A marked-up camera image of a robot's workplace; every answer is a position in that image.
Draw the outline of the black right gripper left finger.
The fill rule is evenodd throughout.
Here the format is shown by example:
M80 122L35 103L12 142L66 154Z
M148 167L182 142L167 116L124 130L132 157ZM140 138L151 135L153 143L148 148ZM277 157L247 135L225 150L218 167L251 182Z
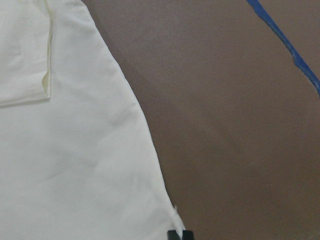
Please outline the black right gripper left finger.
M167 239L168 240L181 240L180 236L178 235L176 230L169 230L167 232Z

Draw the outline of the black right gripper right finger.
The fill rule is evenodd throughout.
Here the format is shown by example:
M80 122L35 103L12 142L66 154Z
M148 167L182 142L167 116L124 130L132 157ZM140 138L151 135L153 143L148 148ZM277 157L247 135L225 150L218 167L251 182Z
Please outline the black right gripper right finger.
M194 240L194 233L192 230L182 231L182 240Z

